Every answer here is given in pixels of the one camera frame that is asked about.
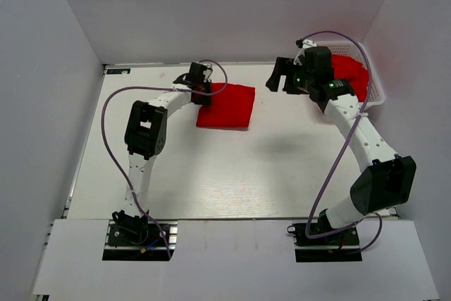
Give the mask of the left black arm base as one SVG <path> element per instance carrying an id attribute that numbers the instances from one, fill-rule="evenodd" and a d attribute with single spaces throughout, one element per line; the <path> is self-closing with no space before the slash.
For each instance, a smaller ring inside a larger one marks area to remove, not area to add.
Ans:
<path id="1" fill-rule="evenodd" d="M 102 259 L 118 262 L 168 262 L 175 251 L 178 224 L 151 222 L 145 216 L 114 212 L 109 221 Z"/>

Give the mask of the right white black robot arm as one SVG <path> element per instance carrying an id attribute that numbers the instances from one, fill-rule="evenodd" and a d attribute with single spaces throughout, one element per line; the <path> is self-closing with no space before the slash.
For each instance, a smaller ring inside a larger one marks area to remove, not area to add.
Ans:
<path id="1" fill-rule="evenodd" d="M 359 165 L 360 175 L 349 195 L 324 209 L 318 220 L 322 241 L 333 244 L 344 228 L 374 212 L 408 201 L 416 173 L 411 156 L 401 156 L 380 136 L 361 110 L 362 105 L 351 84 L 336 79 L 329 56 L 306 57 L 302 64 L 278 57 L 266 87 L 275 92 L 285 78 L 283 91 L 308 94 L 321 112 L 329 117 L 345 138 Z"/>

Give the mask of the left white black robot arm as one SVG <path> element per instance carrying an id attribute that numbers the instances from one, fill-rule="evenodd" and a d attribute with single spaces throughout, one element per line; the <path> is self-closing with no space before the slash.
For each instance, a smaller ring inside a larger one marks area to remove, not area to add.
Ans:
<path id="1" fill-rule="evenodd" d="M 132 105 L 125 131 L 128 190 L 122 206 L 128 216 L 141 217 L 141 211 L 149 211 L 149 181 L 154 162 L 166 143 L 168 118 L 187 104 L 210 104 L 210 93 L 209 81 L 193 89 L 178 84 L 148 102 L 136 101 Z"/>

